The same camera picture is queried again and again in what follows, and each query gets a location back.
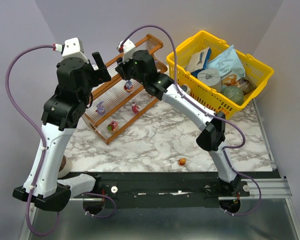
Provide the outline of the purple sitting bunny toy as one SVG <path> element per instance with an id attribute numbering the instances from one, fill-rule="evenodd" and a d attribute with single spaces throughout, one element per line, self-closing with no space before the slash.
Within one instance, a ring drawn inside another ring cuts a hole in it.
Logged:
<path id="1" fill-rule="evenodd" d="M 96 105 L 96 110 L 95 112 L 98 113 L 98 115 L 103 116 L 106 114 L 106 108 L 103 105 L 103 101 L 100 101 L 97 105 Z"/>

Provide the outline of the dark pink cake toy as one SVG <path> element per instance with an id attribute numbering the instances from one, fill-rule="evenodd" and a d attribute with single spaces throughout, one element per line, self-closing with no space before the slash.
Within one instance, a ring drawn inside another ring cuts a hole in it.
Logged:
<path id="1" fill-rule="evenodd" d="M 132 109 L 134 114 L 138 114 L 140 112 L 140 107 L 134 101 L 132 102 L 131 109 Z"/>

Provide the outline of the pink strawberry cake toy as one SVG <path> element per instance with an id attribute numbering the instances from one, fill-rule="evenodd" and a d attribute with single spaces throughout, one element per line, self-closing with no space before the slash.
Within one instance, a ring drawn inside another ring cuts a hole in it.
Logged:
<path id="1" fill-rule="evenodd" d="M 110 133 L 115 133 L 118 129 L 119 129 L 119 124 L 117 121 L 112 120 L 106 127 L 106 129 L 110 132 Z"/>

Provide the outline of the orange bear toy front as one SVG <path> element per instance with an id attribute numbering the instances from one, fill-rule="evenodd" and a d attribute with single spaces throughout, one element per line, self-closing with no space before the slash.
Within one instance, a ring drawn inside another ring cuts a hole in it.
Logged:
<path id="1" fill-rule="evenodd" d="M 180 158 L 177 161 L 177 163 L 178 163 L 179 166 L 184 166 L 186 164 L 186 159 L 185 158 Z"/>

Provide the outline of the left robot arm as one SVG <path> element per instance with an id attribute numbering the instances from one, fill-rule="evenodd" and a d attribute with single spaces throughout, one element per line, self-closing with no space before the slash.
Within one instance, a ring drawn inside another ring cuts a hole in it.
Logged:
<path id="1" fill-rule="evenodd" d="M 92 53 L 98 69 L 89 60 L 70 56 L 56 67 L 58 84 L 44 104 L 41 117 L 43 139 L 26 182 L 12 196 L 30 201 L 44 211 L 62 211 L 70 198 L 101 188 L 101 177 L 84 172 L 58 181 L 58 172 L 68 142 L 86 109 L 92 105 L 92 89 L 109 82 L 111 76 L 99 52 Z"/>

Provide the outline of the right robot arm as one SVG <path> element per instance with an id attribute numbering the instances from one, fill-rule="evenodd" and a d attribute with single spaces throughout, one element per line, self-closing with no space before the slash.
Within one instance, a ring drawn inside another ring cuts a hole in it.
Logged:
<path id="1" fill-rule="evenodd" d="M 201 131 L 197 145 L 207 151 L 216 166 L 219 187 L 234 192 L 241 180 L 233 169 L 225 149 L 225 115 L 197 103 L 165 73 L 158 72 L 154 57 L 147 50 L 137 50 L 128 60 L 119 57 L 115 70 L 123 80 L 135 80 L 152 97 L 163 101 L 188 117 Z"/>

